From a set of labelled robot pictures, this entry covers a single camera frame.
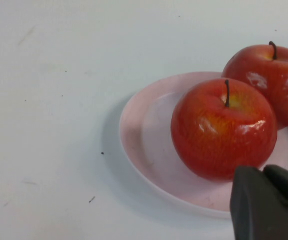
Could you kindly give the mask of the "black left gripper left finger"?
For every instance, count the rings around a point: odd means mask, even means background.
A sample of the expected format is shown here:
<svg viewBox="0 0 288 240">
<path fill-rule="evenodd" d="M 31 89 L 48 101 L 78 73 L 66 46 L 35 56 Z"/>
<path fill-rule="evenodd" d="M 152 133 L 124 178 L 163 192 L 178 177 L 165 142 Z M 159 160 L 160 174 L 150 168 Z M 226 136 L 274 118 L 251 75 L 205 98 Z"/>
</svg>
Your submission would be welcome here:
<svg viewBox="0 0 288 240">
<path fill-rule="evenodd" d="M 235 170 L 230 214 L 237 240 L 288 240 L 288 200 L 254 167 Z"/>
</svg>

